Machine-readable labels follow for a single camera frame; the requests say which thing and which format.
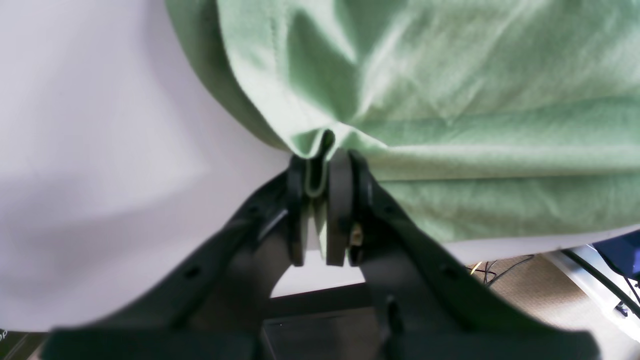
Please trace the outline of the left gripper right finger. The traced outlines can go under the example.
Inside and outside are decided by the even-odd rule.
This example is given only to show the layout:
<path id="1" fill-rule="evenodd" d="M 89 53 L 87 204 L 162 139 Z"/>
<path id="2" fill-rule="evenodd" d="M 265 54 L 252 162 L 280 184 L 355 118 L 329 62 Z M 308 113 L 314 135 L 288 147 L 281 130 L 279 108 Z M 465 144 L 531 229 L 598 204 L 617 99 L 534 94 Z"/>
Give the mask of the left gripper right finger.
<path id="1" fill-rule="evenodd" d="M 327 164 L 328 265 L 364 278 L 387 360 L 599 360 L 586 331 L 560 330 L 512 307 L 409 219 L 366 161 Z"/>

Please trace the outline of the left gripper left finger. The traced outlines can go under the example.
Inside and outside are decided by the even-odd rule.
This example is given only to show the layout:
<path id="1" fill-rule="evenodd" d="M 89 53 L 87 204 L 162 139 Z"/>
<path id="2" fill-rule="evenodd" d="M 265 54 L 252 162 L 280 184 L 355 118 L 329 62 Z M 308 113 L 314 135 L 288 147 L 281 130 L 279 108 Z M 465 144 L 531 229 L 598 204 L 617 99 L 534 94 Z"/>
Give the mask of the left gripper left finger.
<path id="1" fill-rule="evenodd" d="M 123 309 L 50 333 L 44 360 L 258 360 L 270 296 L 305 260 L 306 162 L 251 194 L 217 233 Z"/>

